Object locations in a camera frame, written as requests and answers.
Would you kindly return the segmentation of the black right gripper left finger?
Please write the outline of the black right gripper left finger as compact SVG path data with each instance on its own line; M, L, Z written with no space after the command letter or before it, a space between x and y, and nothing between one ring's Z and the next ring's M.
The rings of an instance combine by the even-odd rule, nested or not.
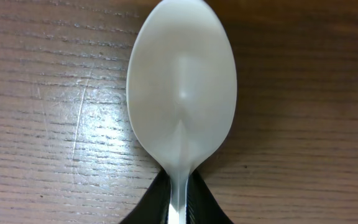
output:
M170 204L170 178L161 170L139 203L120 224L164 224Z

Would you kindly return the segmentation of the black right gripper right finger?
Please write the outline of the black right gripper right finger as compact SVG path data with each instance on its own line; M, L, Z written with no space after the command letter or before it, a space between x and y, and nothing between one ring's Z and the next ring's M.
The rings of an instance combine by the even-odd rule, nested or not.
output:
M186 223L233 224L197 170L194 170L188 179Z

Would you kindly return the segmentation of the white plastic spoon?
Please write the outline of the white plastic spoon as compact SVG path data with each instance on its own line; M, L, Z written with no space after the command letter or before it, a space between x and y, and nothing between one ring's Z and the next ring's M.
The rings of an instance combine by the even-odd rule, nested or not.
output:
M204 1L163 0L134 42L127 68L129 120L170 178L166 223L186 223L189 176L226 139L237 73L219 18Z

